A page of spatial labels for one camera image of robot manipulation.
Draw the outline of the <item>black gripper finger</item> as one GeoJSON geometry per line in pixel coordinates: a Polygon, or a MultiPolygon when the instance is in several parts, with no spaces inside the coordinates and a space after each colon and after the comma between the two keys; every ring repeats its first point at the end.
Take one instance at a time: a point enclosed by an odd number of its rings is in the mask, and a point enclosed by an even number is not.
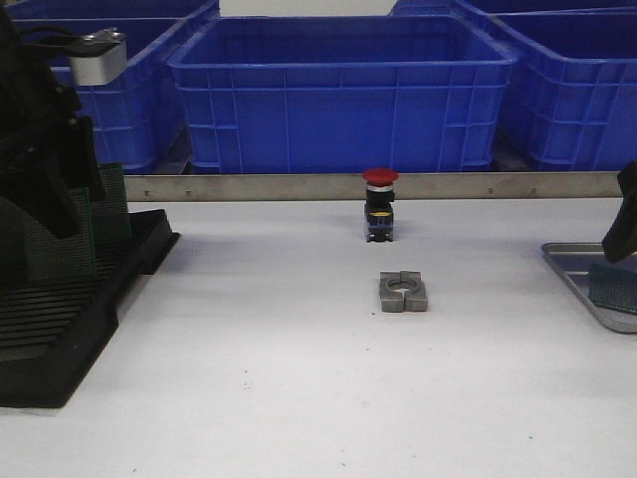
{"type": "Polygon", "coordinates": [[[20,172],[23,208],[59,239],[79,233],[80,218],[57,156],[32,151],[20,172]]]}
{"type": "Polygon", "coordinates": [[[610,229],[602,240],[607,261],[617,263],[636,252],[636,161],[617,175],[622,204],[610,229]]]}
{"type": "Polygon", "coordinates": [[[86,188],[93,202],[106,197],[95,151],[94,124],[90,117],[69,119],[53,135],[62,178],[69,189],[86,188]]]}

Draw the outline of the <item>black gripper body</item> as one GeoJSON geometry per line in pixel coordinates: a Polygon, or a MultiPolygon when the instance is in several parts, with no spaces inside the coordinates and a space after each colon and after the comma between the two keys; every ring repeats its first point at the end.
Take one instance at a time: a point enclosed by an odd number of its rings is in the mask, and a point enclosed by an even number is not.
{"type": "Polygon", "coordinates": [[[79,117],[76,91],[62,85],[48,61],[66,53],[73,41],[59,33],[35,44],[24,41],[6,12],[1,10],[1,194],[23,199],[20,172],[26,154],[55,154],[55,129],[79,117]]]}

